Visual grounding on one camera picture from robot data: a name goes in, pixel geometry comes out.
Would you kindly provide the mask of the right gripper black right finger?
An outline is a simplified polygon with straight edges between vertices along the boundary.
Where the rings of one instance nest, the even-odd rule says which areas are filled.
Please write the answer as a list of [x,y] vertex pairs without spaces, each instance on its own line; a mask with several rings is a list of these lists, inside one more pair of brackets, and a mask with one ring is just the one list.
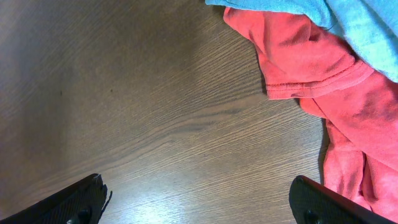
[[298,224],[395,224],[304,175],[292,181],[289,205]]

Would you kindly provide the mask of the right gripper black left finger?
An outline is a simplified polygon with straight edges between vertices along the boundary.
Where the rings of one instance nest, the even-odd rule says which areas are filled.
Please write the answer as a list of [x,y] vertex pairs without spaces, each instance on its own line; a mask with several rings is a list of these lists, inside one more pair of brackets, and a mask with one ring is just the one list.
[[1,224],[98,224],[111,197],[101,175],[91,174]]

